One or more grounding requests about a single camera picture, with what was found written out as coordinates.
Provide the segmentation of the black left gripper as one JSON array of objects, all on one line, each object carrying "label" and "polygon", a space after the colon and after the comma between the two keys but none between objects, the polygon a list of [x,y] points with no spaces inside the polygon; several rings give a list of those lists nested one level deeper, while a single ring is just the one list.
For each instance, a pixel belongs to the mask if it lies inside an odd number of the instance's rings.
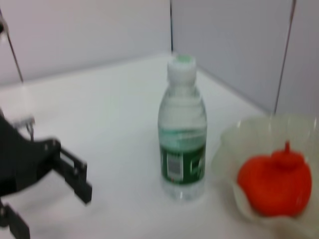
[{"label": "black left gripper", "polygon": [[[32,141],[0,117],[0,195],[20,192],[56,171],[85,204],[92,200],[87,163],[61,147],[55,138]],[[0,227],[9,227],[15,239],[30,239],[28,225],[9,204],[0,203]]]}]

